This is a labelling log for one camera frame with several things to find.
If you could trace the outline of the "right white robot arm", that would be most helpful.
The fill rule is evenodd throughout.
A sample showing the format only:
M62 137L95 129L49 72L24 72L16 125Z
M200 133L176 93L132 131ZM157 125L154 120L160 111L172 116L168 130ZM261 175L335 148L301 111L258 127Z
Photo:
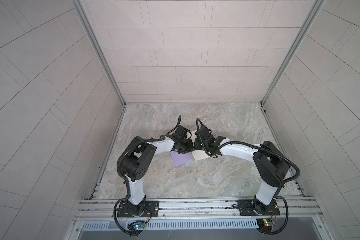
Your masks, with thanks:
M290 169L290 164L276 146L269 141L251 145L222 136L215 138L205 125L195 131L195 136L195 148L205 151L207 155L237 157L256 165L262 182L251 209L259 215L267 213L272 200L284 185L284 178Z

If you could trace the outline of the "cream envelope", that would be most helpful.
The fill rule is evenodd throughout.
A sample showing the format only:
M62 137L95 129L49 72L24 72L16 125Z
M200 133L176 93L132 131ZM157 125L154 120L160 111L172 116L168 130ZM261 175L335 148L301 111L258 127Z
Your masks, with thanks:
M210 157L204 151L201 150L194 150L191 152L191 154L195 161L203 160Z

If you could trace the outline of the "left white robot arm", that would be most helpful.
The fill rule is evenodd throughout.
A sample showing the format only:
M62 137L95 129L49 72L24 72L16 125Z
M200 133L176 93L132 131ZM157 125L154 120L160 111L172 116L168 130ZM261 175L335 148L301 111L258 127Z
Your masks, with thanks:
M143 213L146 194L143 189L143 176L154 155L166 152L187 154L194 150L190 130L177 125L165 135L156 139L133 138L118 159L117 172L127 186L127 209L135 216Z

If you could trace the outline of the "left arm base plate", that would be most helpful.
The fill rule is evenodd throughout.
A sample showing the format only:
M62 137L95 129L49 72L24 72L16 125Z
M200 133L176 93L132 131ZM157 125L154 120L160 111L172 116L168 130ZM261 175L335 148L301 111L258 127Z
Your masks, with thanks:
M118 218L146 218L157 217L159 201L142 201L139 205L133 205L130 201L121 202L118 207Z

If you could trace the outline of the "purple envelope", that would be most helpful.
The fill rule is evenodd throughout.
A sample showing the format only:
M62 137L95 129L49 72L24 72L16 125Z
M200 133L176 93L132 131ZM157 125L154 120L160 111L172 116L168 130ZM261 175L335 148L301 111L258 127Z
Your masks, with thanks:
M184 165L192 160L190 153L179 154L178 152L170 152L175 167Z

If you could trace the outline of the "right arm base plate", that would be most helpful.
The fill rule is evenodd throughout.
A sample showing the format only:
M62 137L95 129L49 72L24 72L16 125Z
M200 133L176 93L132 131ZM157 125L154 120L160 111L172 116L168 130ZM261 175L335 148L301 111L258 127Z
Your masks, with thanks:
M269 205L265 205L258 200L238 200L237 205L241 216L280 215L276 200L271 200Z

